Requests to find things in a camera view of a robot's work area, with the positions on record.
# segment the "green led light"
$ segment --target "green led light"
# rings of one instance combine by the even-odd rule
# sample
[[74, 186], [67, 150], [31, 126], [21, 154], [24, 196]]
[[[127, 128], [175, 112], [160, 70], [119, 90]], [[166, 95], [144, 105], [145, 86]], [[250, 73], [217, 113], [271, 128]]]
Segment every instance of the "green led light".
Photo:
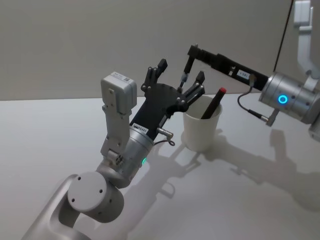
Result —
[[145, 158], [142, 160], [142, 165], [145, 164], [146, 161], [147, 161], [147, 158], [145, 157]]

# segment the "label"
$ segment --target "label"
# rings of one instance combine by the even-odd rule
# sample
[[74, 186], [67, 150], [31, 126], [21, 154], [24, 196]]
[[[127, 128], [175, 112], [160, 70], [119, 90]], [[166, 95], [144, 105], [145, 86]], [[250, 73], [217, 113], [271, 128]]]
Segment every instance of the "label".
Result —
[[247, 73], [246, 71], [239, 70], [236, 75], [239, 77], [242, 77], [244, 79], [249, 80], [250, 73]]
[[147, 134], [147, 132], [149, 131], [148, 128], [145, 128], [145, 127], [143, 127], [143, 126], [140, 126], [139, 124], [136, 124], [136, 123], [134, 123], [134, 124], [132, 125], [132, 127], [134, 127], [135, 129], [140, 130], [140, 131], [143, 132], [144, 134]]
[[122, 74], [114, 71], [113, 73], [110, 74], [111, 76], [115, 77], [116, 79], [122, 80], [122, 81], [126, 81], [129, 82], [130, 78], [123, 76]]

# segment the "table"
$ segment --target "table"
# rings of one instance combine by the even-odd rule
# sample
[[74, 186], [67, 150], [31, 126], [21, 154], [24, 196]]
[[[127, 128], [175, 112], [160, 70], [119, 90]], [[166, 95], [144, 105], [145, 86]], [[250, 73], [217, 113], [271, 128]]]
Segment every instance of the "table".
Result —
[[[75, 228], [92, 240], [320, 239], [320, 143], [283, 113], [267, 127], [237, 97], [223, 98], [206, 154], [184, 146], [176, 113], [164, 126], [176, 146], [152, 150], [121, 190], [122, 214], [107, 224], [81, 215]], [[243, 104], [268, 116], [272, 109], [258, 98], [250, 94]], [[102, 104], [99, 98], [0, 102], [1, 239], [20, 239], [60, 180], [96, 169], [107, 131]]]

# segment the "marker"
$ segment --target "marker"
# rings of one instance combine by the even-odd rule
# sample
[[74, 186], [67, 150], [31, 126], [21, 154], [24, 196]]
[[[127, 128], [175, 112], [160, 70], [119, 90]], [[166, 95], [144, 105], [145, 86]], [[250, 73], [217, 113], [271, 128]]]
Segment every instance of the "marker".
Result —
[[209, 119], [214, 114], [215, 110], [218, 108], [221, 99], [226, 94], [227, 90], [223, 87], [219, 89], [219, 91], [216, 93], [214, 98], [211, 100], [209, 106], [205, 110], [204, 114], [202, 115], [201, 119]]

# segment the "black pen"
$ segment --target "black pen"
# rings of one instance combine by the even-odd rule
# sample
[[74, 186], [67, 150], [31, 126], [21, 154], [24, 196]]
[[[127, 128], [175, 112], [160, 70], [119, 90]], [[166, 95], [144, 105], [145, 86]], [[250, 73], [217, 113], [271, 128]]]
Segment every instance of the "black pen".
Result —
[[214, 114], [215, 110], [219, 106], [221, 99], [226, 94], [227, 90], [223, 87], [219, 89], [219, 91], [216, 93], [214, 98], [211, 100], [209, 106], [205, 110], [204, 114], [202, 115], [201, 119], [209, 119]]

